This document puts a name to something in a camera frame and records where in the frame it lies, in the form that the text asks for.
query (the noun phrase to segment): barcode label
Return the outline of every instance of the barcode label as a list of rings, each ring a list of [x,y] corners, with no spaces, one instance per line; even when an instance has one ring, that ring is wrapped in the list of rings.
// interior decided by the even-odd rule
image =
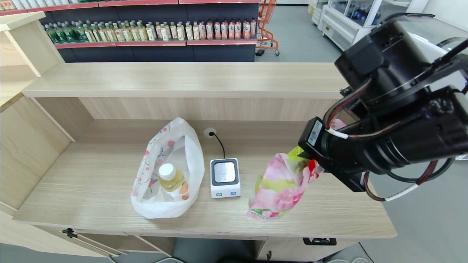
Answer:
[[[316,120],[314,127],[312,128],[312,132],[310,133],[309,139],[307,140],[307,142],[309,142],[310,145],[315,146],[315,142],[317,141],[317,138],[319,137],[321,129],[322,129],[322,123],[319,120]]]

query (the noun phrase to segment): white cable tie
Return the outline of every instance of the white cable tie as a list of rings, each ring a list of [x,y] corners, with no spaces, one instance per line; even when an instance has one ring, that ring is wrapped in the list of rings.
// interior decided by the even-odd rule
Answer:
[[[403,191],[401,191],[399,193],[396,193],[396,194],[394,194],[394,195],[392,195],[390,197],[385,198],[385,201],[388,202],[388,201],[392,201],[393,199],[397,199],[399,197],[402,197],[402,196],[406,195],[407,193],[409,193],[409,192],[413,191],[414,189],[416,189],[418,186],[419,185],[414,183],[410,187],[406,188],[405,190],[403,190]]]
[[[335,131],[333,130],[332,128],[329,128],[328,130],[326,130],[327,132],[337,136],[337,137],[340,137],[340,138],[343,138],[343,139],[347,139],[348,138],[348,134],[346,133],[342,133],[342,132],[339,132],[339,131]]]

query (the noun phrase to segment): pink floral pouch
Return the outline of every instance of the pink floral pouch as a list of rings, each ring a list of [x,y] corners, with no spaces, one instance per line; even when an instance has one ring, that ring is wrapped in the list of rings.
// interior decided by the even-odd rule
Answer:
[[[247,216],[258,221],[281,218],[299,202],[307,184],[322,171],[315,160],[277,153],[265,173],[258,176]]]

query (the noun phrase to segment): orange shopping cart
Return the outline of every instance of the orange shopping cart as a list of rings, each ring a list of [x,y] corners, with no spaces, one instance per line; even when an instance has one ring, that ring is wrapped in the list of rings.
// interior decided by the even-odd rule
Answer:
[[[265,51],[265,49],[274,49],[275,54],[279,56],[278,51],[278,41],[275,40],[273,37],[273,33],[265,29],[265,26],[270,23],[271,15],[275,10],[276,0],[262,0],[259,5],[258,11],[258,34],[259,37],[257,38],[257,46],[256,48],[260,49],[257,53],[261,56]],[[270,41],[270,46],[263,46],[265,42]]]

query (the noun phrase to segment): white plastic bag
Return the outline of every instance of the white plastic bag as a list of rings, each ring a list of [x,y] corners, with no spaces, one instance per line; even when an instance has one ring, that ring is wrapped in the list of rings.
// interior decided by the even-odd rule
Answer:
[[[167,162],[181,171],[188,182],[187,200],[164,199],[157,173]],[[156,134],[146,148],[133,183],[133,208],[148,219],[179,217],[197,199],[204,174],[205,163],[197,134],[184,119],[176,118]]]

